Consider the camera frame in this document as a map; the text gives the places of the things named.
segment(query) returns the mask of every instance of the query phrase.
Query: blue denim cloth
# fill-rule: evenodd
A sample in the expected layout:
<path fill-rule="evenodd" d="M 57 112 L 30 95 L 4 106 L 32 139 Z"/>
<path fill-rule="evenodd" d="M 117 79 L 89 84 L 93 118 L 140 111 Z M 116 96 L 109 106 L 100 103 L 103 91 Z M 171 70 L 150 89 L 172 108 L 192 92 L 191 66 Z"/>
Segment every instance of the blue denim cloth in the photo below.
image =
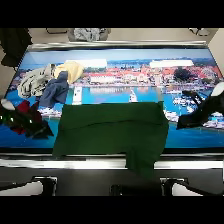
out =
<path fill-rule="evenodd" d="M 55 103 L 65 103 L 69 85 L 67 82 L 68 72 L 60 72 L 57 79 L 51 79 L 46 89 L 44 90 L 43 95 L 40 98 L 40 106 L 42 107 L 54 107 Z"/>

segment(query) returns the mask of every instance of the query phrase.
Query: table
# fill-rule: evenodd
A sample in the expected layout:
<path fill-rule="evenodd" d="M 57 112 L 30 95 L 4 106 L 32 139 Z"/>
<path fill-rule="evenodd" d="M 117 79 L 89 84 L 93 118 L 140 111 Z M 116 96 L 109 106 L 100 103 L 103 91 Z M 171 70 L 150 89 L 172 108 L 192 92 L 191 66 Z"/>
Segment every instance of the table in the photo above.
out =
<path fill-rule="evenodd" d="M 84 78 L 70 85 L 66 104 L 164 101 L 164 112 L 170 120 L 170 129 L 161 161 L 155 168 L 156 166 L 167 169 L 174 166 L 190 168 L 185 163 L 170 164 L 174 158 L 177 161 L 186 158 L 192 161 L 193 158 L 196 161 L 192 167 L 222 168 L 224 152 L 222 116 L 211 117 L 209 124 L 202 128 L 176 130 L 178 116 L 195 109 L 192 102 L 181 99 L 182 90 L 196 90 L 206 98 L 215 83 L 223 80 L 205 42 L 99 41 L 34 44 L 25 52 L 5 97 L 14 105 L 18 105 L 23 99 L 18 97 L 17 86 L 27 71 L 41 68 L 48 63 L 59 65 L 66 60 L 82 63 L 86 74 Z M 185 80 L 177 77 L 175 71 L 178 67 L 188 71 Z M 34 97 L 28 100 L 31 105 L 35 102 Z M 28 139 L 11 132 L 7 127 L 0 126 L 0 155 L 3 158 L 0 165 L 123 169 L 124 155 L 68 156 L 66 161 L 64 158 L 51 156 L 62 107 L 63 105 L 56 104 L 50 111 L 39 108 L 54 133 L 54 137 L 49 137 L 48 140 Z M 29 161 L 24 164 L 23 156 L 29 158 L 32 165 L 28 165 Z"/>

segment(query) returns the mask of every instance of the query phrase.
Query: gray cloth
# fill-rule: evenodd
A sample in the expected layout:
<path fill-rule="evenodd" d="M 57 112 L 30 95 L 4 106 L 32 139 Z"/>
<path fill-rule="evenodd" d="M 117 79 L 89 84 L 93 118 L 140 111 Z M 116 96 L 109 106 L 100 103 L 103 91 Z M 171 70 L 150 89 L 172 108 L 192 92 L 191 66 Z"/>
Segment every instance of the gray cloth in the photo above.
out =
<path fill-rule="evenodd" d="M 99 28 L 75 28 L 74 36 L 76 40 L 98 41 L 100 39 Z"/>
<path fill-rule="evenodd" d="M 50 79 L 53 78 L 54 65 L 38 68 L 27 72 L 18 86 L 18 95 L 21 98 L 42 96 L 43 91 Z"/>
<path fill-rule="evenodd" d="M 65 103 L 69 85 L 67 82 L 68 72 L 60 72 L 57 79 L 52 79 L 48 82 L 43 95 L 40 98 L 40 106 L 54 107 L 55 103 Z"/>

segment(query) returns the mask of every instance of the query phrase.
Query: white wall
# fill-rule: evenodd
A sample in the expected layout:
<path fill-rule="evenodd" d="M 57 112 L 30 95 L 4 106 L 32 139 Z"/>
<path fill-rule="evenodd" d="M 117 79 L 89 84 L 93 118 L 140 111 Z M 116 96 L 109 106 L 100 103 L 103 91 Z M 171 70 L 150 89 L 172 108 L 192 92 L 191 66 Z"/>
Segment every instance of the white wall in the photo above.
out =
<path fill-rule="evenodd" d="M 224 28 L 218 29 L 208 46 L 224 75 Z"/>

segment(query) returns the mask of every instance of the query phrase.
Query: dark clothing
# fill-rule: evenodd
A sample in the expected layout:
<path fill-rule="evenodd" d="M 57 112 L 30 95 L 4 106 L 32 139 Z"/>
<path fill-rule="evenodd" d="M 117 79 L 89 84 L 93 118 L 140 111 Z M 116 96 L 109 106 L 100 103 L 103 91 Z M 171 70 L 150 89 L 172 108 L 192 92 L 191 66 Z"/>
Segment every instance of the dark clothing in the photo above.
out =
<path fill-rule="evenodd" d="M 168 128 L 162 102 L 64 105 L 53 155 L 126 153 L 126 167 L 150 177 Z"/>
<path fill-rule="evenodd" d="M 69 89 L 67 80 L 67 71 L 60 72 L 57 79 L 51 79 L 40 98 L 40 106 L 52 108 L 55 103 L 64 104 Z"/>
<path fill-rule="evenodd" d="M 32 44 L 27 28 L 0 28 L 1 45 L 6 54 L 1 64 L 17 67 L 28 45 Z"/>

